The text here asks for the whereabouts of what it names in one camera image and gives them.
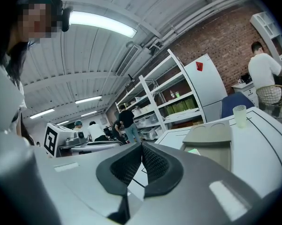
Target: clear cup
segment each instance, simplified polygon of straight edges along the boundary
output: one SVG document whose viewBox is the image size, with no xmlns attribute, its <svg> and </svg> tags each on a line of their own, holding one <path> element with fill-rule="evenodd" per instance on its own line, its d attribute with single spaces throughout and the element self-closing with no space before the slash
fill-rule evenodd
<svg viewBox="0 0 282 225">
<path fill-rule="evenodd" d="M 246 127 L 246 106 L 239 105 L 233 108 L 233 113 L 238 128 Z"/>
</svg>

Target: refrigerator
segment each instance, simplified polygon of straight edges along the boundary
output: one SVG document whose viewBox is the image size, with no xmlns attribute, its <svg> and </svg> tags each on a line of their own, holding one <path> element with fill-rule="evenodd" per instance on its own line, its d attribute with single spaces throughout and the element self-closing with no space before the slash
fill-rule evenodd
<svg viewBox="0 0 282 225">
<path fill-rule="evenodd" d="M 206 121 L 220 119 L 221 101 L 227 92 L 209 55 L 201 56 L 184 69 L 197 93 Z"/>
</svg>

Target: fluorescent light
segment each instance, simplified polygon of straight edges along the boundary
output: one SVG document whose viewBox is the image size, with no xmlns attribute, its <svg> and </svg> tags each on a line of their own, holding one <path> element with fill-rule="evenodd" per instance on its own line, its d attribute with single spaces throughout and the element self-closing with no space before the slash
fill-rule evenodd
<svg viewBox="0 0 282 225">
<path fill-rule="evenodd" d="M 133 38 L 134 35 L 137 33 L 137 30 L 125 25 L 124 23 L 92 13 L 72 12 L 70 15 L 69 23 L 104 28 L 121 33 L 130 38 Z"/>
<path fill-rule="evenodd" d="M 69 121 L 64 121 L 64 122 L 58 123 L 57 125 L 65 124 L 67 122 L 69 122 Z"/>
<path fill-rule="evenodd" d="M 96 112 L 97 112 L 97 111 L 89 112 L 89 113 L 86 113 L 86 114 L 81 115 L 81 116 L 84 117 L 84 116 L 87 116 L 87 115 L 90 115 L 90 114 L 93 114 L 93 113 L 96 113 Z"/>
<path fill-rule="evenodd" d="M 90 97 L 90 98 L 87 98 L 87 99 L 82 99 L 82 100 L 76 101 L 75 103 L 76 103 L 76 104 L 85 103 L 85 102 L 89 102 L 89 101 L 92 101 L 92 100 L 98 100 L 98 99 L 100 99 L 100 98 L 102 98 L 102 96 Z"/>
<path fill-rule="evenodd" d="M 30 118 L 31 118 L 31 119 L 34 119 L 34 118 L 40 117 L 40 116 L 42 116 L 42 115 L 45 115 L 45 114 L 47 114 L 47 113 L 51 113 L 51 112 L 53 112 L 53 111 L 54 111 L 54 109 L 49 109 L 49 110 L 47 110 L 47 111 L 40 112 L 40 113 L 38 113 L 38 114 L 36 114 L 36 115 L 33 115 L 33 116 L 31 116 Z"/>
</svg>

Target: bottle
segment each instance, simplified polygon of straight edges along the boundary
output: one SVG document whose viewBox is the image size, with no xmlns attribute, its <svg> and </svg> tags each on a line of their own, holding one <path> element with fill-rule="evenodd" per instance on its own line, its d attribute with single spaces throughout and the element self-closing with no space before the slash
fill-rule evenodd
<svg viewBox="0 0 282 225">
<path fill-rule="evenodd" d="M 170 90 L 170 94 L 171 94 L 172 99 L 174 99 L 175 95 L 174 95 L 174 93 L 171 90 Z"/>
</svg>

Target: black shirt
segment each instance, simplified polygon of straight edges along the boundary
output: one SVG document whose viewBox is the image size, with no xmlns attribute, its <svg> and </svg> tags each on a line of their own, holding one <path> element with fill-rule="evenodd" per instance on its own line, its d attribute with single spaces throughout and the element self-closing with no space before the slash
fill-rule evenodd
<svg viewBox="0 0 282 225">
<path fill-rule="evenodd" d="M 129 128 L 133 124 L 134 116 L 132 111 L 125 110 L 119 114 L 119 121 L 123 122 L 125 128 Z"/>
<path fill-rule="evenodd" d="M 121 127 L 121 123 L 119 120 L 116 120 L 116 122 L 113 123 L 113 126 L 112 126 L 112 132 L 113 133 L 118 133 L 118 131 L 115 129 L 115 126 L 118 125 L 118 128 L 120 129 Z"/>
</svg>

